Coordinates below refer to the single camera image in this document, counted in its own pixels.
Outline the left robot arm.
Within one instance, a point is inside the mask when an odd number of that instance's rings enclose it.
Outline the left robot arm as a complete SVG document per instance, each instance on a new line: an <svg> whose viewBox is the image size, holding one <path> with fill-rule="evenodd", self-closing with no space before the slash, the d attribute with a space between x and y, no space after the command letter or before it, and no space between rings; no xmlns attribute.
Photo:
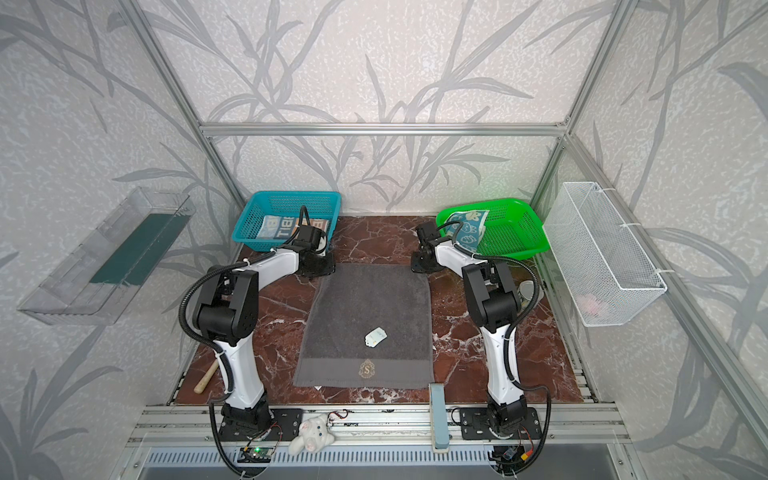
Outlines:
<svg viewBox="0 0 768 480"><path fill-rule="evenodd" d="M259 292L290 275L327 276L335 261L327 251L328 234L311 224L301 206L298 226L288 239L255 261L213 267L182 297L178 321L191 339L211 348L222 370L225 393L219 400L223 418L265 429L272 423L266 389L253 353L259 318Z"/></svg>

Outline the grey towel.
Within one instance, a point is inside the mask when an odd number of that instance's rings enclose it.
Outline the grey towel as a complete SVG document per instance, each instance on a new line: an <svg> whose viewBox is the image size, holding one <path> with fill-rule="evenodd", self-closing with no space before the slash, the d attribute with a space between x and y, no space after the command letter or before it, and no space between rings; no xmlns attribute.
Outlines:
<svg viewBox="0 0 768 480"><path fill-rule="evenodd" d="M365 336L388 337L368 348ZM434 381L428 278L406 265L339 264L321 280L303 334L296 387L423 389Z"/></svg>

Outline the printed rabbit towel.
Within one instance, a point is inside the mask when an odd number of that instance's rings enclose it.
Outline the printed rabbit towel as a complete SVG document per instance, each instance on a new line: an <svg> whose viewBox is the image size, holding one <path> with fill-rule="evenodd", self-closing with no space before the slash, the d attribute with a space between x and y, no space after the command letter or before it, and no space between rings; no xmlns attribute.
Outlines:
<svg viewBox="0 0 768 480"><path fill-rule="evenodd" d="M256 238L259 240L286 241L300 225L309 224L326 232L329 226L327 219L299 219L298 217L265 215L257 230Z"/></svg>

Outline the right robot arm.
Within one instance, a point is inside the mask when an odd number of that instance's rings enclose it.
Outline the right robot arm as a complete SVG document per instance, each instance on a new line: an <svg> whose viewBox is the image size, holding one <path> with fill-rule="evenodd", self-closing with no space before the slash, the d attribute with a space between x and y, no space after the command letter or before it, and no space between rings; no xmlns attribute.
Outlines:
<svg viewBox="0 0 768 480"><path fill-rule="evenodd" d="M411 255L411 270L430 274L448 269L462 279L467 311L484 342L489 429L509 438L531 419L525 394L537 388L520 383L514 334L538 306L541 282L519 260L465 249L441 234L434 220L418 225L415 232L418 249Z"/></svg>

